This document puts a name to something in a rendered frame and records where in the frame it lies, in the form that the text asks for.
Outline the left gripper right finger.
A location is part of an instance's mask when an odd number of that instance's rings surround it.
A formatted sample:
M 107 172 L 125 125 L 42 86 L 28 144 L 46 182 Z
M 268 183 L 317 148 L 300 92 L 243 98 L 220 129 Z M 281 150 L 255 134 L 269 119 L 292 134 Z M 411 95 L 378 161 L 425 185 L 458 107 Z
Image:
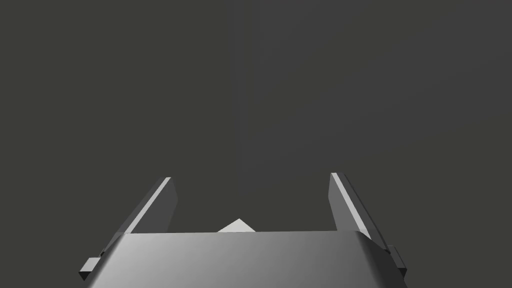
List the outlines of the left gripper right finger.
M 338 231 L 358 231 L 387 252 L 405 278 L 407 267 L 396 247 L 387 244 L 358 193 L 342 172 L 330 175 L 328 201 Z

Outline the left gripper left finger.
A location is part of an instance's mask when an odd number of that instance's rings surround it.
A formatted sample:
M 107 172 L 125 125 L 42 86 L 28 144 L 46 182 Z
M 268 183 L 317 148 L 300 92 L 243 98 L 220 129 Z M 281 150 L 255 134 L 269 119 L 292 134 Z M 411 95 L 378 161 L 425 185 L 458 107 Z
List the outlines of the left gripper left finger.
M 171 177 L 162 177 L 136 206 L 133 212 L 113 234 L 111 240 L 98 257 L 90 257 L 82 266 L 79 275 L 86 280 L 102 256 L 114 243 L 126 234 L 166 233 L 178 203 L 178 195 Z

